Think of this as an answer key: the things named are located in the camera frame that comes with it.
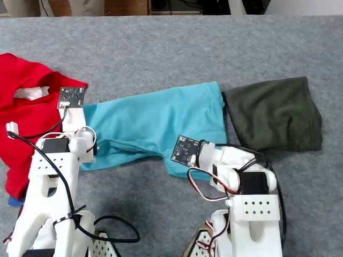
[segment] gray carpet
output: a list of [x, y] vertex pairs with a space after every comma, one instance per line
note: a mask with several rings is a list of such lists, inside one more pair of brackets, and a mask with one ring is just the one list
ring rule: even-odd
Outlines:
[[[4, 19], [0, 52], [87, 81], [87, 103], [203, 81], [229, 89], [306, 75], [323, 116], [323, 150], [270, 153], [288, 216], [284, 256], [341, 257], [342, 27], [338, 16]], [[18, 210], [6, 204], [6, 167], [0, 169], [5, 237]], [[197, 226], [222, 207], [201, 200], [185, 179], [167, 176], [159, 158], [81, 173], [77, 200], [96, 216], [117, 214], [137, 226], [142, 240], [120, 244], [123, 256], [180, 256]], [[104, 225], [113, 236], [128, 235], [117, 224]], [[4, 247], [0, 252], [5, 256]]]

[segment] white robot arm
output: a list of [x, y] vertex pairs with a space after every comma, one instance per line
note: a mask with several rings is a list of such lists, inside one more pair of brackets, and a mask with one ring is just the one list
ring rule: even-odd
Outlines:
[[[279, 198], [270, 194], [278, 183], [272, 170], [257, 163], [256, 158], [262, 157], [258, 155], [240, 146], [180, 136], [172, 159], [190, 167], [188, 178], [203, 198], [225, 199], [228, 207], [215, 211], [206, 222], [213, 229], [207, 256], [282, 257]], [[227, 195], [216, 199], [203, 196], [192, 179], [193, 170], [209, 174], [210, 184]]]
[[32, 137], [19, 135], [17, 124], [6, 125], [9, 138], [20, 139], [35, 148], [25, 203], [14, 231], [6, 240], [9, 257], [85, 257], [86, 254], [116, 257], [108, 241], [135, 243], [139, 240], [138, 231], [122, 219], [136, 233], [136, 239], [94, 235], [94, 215], [83, 210], [85, 206], [76, 209], [73, 205], [79, 167], [84, 162], [93, 162], [96, 151], [96, 133], [85, 123], [84, 91], [84, 88], [61, 88], [58, 109], [63, 132], [45, 133], [36, 144], [27, 140]]

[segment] black wire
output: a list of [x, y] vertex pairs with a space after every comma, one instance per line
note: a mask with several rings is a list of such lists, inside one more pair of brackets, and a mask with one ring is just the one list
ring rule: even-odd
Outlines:
[[251, 166], [255, 165], [256, 163], [257, 163], [256, 158], [253, 158], [249, 162], [247, 162], [242, 168], [237, 170], [237, 172], [242, 173], [242, 172], [246, 171], [248, 168], [250, 168]]
[[51, 131], [53, 131], [55, 128], [57, 128], [58, 126], [60, 126], [62, 124], [62, 122], [64, 121], [65, 116], [67, 114], [67, 109], [68, 109], [67, 107], [64, 107], [64, 114], [63, 114], [62, 119], [59, 122], [57, 122], [54, 126], [52, 126], [50, 129], [48, 129], [42, 133], [39, 133], [37, 135], [28, 135], [28, 136], [21, 136], [21, 137], [25, 138], [25, 139], [32, 139], [32, 138], [38, 138], [38, 137], [40, 138], [40, 137], [44, 136], [45, 134], [50, 133]]
[[229, 222], [230, 222], [230, 221], [229, 221], [229, 216], [230, 216], [230, 215], [228, 215], [227, 219], [225, 219], [226, 222], [225, 222], [225, 226], [224, 226], [223, 230], [220, 231], [219, 234], [216, 234], [215, 236], [213, 236], [212, 239], [211, 239], [211, 241], [210, 241], [210, 243], [208, 244], [208, 245], [209, 245], [209, 247], [208, 247], [208, 253], [209, 253], [210, 256], [211, 256], [211, 246], [212, 246], [214, 240], [215, 240], [217, 237], [220, 237], [220, 236], [228, 229], [227, 226], [229, 226]]
[[43, 0], [41, 0], [41, 4], [42, 4], [42, 7], [43, 7], [43, 10], [44, 10], [45, 14], [47, 15], [47, 17], [49, 17], [48, 12], [47, 12], [47, 10], [44, 7]]
[[12, 138], [17, 138], [22, 140], [24, 143], [32, 146], [50, 165], [51, 167], [56, 171], [56, 173], [58, 174], [58, 176], [60, 177], [61, 181], [63, 182], [64, 186], [65, 186], [65, 190], [66, 190], [66, 194], [67, 194], [67, 198], [68, 198], [68, 203], [70, 206], [70, 212], [71, 212], [71, 219], [74, 220], [75, 222], [75, 227], [77, 227], [82, 233], [86, 234], [87, 236], [95, 239], [95, 240], [100, 240], [100, 241], [108, 241], [108, 242], [112, 242], [112, 243], [136, 243], [140, 240], [140, 235], [137, 231], [137, 229], [128, 221], [120, 218], [120, 217], [116, 217], [116, 216], [103, 216], [98, 218], [94, 224], [96, 224], [97, 222], [101, 221], [101, 220], [105, 220], [105, 219], [116, 219], [119, 220], [121, 222], [123, 222], [124, 224], [126, 224], [127, 226], [129, 226], [136, 234], [136, 238], [134, 239], [122, 239], [122, 238], [105, 238], [105, 237], [99, 237], [96, 236], [92, 233], [89, 233], [87, 230], [85, 230], [79, 223], [79, 220], [77, 220], [76, 216], [75, 216], [75, 207], [74, 207], [74, 203], [71, 197], [71, 192], [70, 192], [70, 188], [68, 185], [68, 182], [66, 181], [65, 177], [63, 176], [63, 174], [61, 173], [61, 171], [58, 169], [58, 167], [52, 162], [52, 160], [38, 147], [36, 146], [34, 143], [30, 142], [29, 140], [27, 140], [24, 137], [19, 136], [18, 134], [15, 134], [12, 131], [8, 131], [8, 135]]
[[[272, 167], [272, 164], [268, 162], [268, 168], [275, 174], [274, 169]], [[279, 180], [277, 179], [277, 191], [280, 199], [280, 207], [281, 207], [281, 215], [282, 215], [282, 235], [281, 235], [281, 247], [284, 248], [285, 241], [286, 241], [286, 234], [287, 234], [287, 217], [286, 217], [286, 211], [285, 211], [285, 203], [284, 203], [284, 197], [282, 196], [281, 187], [279, 184]]]
[[207, 143], [208, 143], [208, 141], [206, 141], [206, 140], [204, 140], [204, 139], [201, 139], [201, 140], [199, 141], [198, 147], [197, 147], [197, 151], [196, 151], [196, 153], [195, 153], [195, 165], [196, 165], [198, 168], [200, 168], [200, 164], [199, 164], [199, 155], [200, 155], [200, 151], [201, 151], [201, 149], [202, 149], [202, 146], [203, 146], [203, 143], [204, 143], [204, 142], [207, 142]]

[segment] circuit board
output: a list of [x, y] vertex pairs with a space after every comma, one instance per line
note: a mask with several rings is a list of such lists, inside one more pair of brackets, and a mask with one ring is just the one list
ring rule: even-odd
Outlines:
[[191, 158], [197, 153], [199, 141], [180, 135], [177, 139], [171, 160], [191, 167]]
[[85, 91], [84, 87], [61, 87], [58, 108], [81, 108], [84, 106]]

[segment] blue t-shirt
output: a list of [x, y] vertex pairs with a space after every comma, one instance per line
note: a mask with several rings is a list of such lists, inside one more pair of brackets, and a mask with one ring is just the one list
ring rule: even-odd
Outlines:
[[[85, 105], [86, 123], [96, 131], [99, 149], [96, 162], [83, 164], [81, 170], [161, 156], [168, 174], [186, 177], [188, 167], [170, 159], [178, 136], [225, 143], [223, 106], [216, 82]], [[208, 178], [200, 172], [193, 176]]]

